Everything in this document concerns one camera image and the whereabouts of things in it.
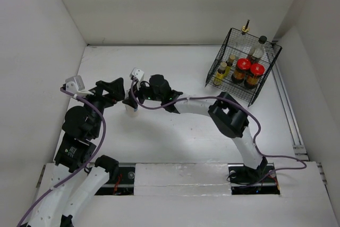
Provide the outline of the white silver lid jar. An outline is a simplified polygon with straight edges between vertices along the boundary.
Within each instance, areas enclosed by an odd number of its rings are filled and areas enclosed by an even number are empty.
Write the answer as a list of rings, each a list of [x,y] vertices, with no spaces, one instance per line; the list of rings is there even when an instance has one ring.
[[[133,108],[130,105],[125,105],[125,110],[129,117],[137,117],[139,114],[138,108]]]

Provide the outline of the small yellow bottle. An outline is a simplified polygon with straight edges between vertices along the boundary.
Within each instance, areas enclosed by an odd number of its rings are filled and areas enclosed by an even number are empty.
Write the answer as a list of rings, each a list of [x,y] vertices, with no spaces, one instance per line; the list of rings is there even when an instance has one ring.
[[[227,63],[226,62],[221,62],[221,64],[219,65],[219,68],[216,72],[213,84],[215,86],[220,86],[222,84],[222,80],[226,71],[226,67],[227,67]]]
[[[235,61],[236,57],[234,54],[231,54],[227,61],[226,61],[226,64],[227,64],[227,67],[226,67],[226,70],[225,70],[225,76],[228,76],[230,70],[231,70],[231,67],[233,66],[233,63]]]

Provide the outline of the red lid jar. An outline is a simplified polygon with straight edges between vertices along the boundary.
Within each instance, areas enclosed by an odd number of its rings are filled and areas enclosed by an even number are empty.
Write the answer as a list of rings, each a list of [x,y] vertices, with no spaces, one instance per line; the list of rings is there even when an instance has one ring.
[[[235,70],[231,76],[231,79],[234,83],[241,83],[245,75],[248,73],[251,67],[251,62],[247,58],[240,58],[235,66]]]
[[[259,63],[252,64],[244,81],[244,86],[248,89],[254,89],[264,73],[265,67],[263,65]]]

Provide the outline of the clear glass oil bottle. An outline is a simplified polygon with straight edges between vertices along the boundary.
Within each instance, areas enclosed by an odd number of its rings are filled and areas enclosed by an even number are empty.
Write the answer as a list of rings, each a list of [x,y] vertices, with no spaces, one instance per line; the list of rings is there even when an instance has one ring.
[[[234,48],[241,51],[241,52],[244,50],[244,47],[245,47],[246,42],[247,42],[246,41],[247,40],[247,34],[250,30],[249,23],[250,23],[250,20],[248,19],[246,24],[241,28],[241,32],[235,38],[234,43],[233,43]]]

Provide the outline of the red label vinegar bottle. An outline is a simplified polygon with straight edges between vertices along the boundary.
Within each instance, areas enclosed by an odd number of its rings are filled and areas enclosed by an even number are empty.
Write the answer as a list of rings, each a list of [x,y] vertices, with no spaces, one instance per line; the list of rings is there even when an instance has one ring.
[[[259,61],[263,57],[265,53],[266,41],[267,41],[266,36],[260,36],[258,42],[251,47],[247,55],[247,59],[251,62],[251,64],[259,63]]]

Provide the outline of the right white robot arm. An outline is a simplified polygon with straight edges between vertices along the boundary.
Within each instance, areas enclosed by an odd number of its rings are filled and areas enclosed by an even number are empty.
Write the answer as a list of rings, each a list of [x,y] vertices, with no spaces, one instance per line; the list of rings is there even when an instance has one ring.
[[[145,100],[159,102],[159,108],[175,114],[196,114],[212,119],[224,136],[233,140],[243,159],[244,183],[254,183],[265,175],[267,159],[256,147],[249,129],[249,113],[228,93],[219,96],[194,97],[173,90],[163,75],[155,74],[148,81],[144,73],[134,69],[131,88],[123,103],[134,110],[147,108]]]

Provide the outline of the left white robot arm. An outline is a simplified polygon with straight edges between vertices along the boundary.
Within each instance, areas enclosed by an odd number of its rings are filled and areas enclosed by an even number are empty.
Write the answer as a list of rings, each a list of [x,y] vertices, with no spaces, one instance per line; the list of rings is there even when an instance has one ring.
[[[106,135],[104,110],[125,98],[124,80],[98,81],[86,90],[79,75],[66,79],[60,91],[82,102],[64,117],[64,136],[54,158],[49,189],[27,210],[18,226],[74,226],[80,213],[106,182],[118,178],[119,162],[109,156],[87,165]]]

